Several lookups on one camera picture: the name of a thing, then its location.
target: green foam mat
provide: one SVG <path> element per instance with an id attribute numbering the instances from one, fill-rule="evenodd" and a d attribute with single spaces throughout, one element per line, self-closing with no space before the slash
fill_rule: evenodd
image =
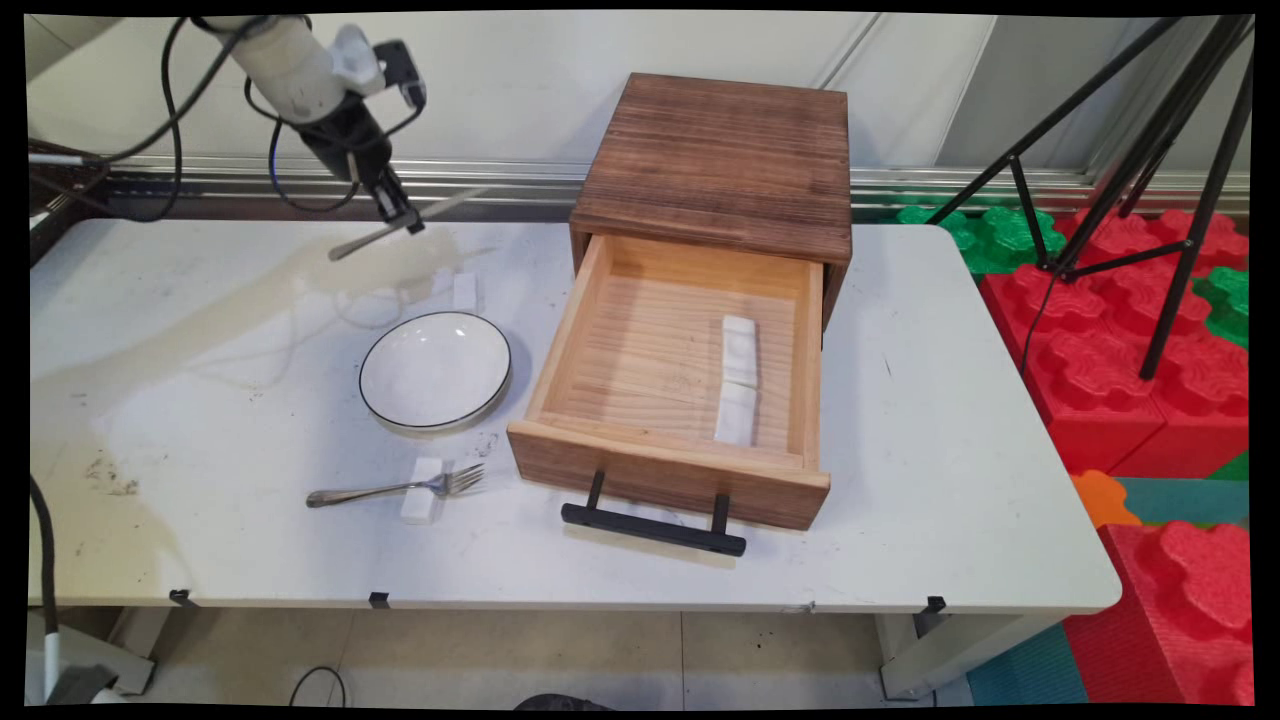
<path id="1" fill-rule="evenodd" d="M 1248 480 L 1249 479 L 1249 451 L 1245 450 L 1239 457 L 1219 468 L 1210 475 L 1213 480 Z"/>

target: wooden drawer box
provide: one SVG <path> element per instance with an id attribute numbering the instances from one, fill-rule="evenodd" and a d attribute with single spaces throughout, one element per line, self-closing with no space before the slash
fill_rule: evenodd
<path id="1" fill-rule="evenodd" d="M 844 92 L 634 73 L 570 214 L 573 266 L 625 236 L 822 264 L 826 329 L 852 256 Z"/>
<path id="2" fill-rule="evenodd" d="M 594 236 L 524 420 L 520 474 L 605 495 L 806 529 L 818 470 L 823 265 Z M 714 441 L 726 314 L 756 323 L 753 447 Z"/>

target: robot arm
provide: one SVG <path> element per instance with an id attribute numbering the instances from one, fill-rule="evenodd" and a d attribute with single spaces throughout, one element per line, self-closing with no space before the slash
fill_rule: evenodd
<path id="1" fill-rule="evenodd" d="M 257 15 L 193 18 L 223 42 Z M 426 86 L 401 41 L 370 46 L 356 26 L 343 26 L 330 47 L 301 15 L 273 15 L 232 49 L 232 58 L 307 147 L 335 177 L 360 182 L 383 220 L 411 233 L 422 229 L 390 167 L 392 143 L 365 106 L 365 97 L 397 86 L 413 109 L 426 106 Z"/>

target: floor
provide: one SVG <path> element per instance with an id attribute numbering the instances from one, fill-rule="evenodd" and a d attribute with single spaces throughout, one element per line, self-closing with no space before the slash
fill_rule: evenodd
<path id="1" fill-rule="evenodd" d="M 883 700 L 869 615 L 175 610 L 141 702 L 284 705 L 315 665 L 347 705 L 509 710 L 540 693 L 616 710 L 929 707 Z M 940 706 L 973 705 L 961 678 Z M 311 675 L 297 705 L 342 705 Z"/>

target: white eraser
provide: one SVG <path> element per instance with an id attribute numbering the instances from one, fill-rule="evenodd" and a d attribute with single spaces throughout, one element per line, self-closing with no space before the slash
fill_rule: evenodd
<path id="1" fill-rule="evenodd" d="M 444 461 L 439 457 L 419 457 L 413 465 L 413 477 L 410 482 L 426 482 L 444 470 Z M 422 525 L 431 521 L 431 512 L 439 498 L 428 488 L 408 488 L 404 493 L 404 502 L 401 505 L 401 520 L 410 525 Z"/>
<path id="2" fill-rule="evenodd" d="M 755 372 L 755 320 L 724 315 L 724 352 L 721 372 L 727 383 L 758 388 Z"/>
<path id="3" fill-rule="evenodd" d="M 475 273 L 457 273 L 453 275 L 453 309 L 465 313 L 479 310 Z"/>
<path id="4" fill-rule="evenodd" d="M 755 391 L 749 387 L 721 383 L 719 414 L 716 415 L 716 441 L 751 447 L 755 433 Z"/>

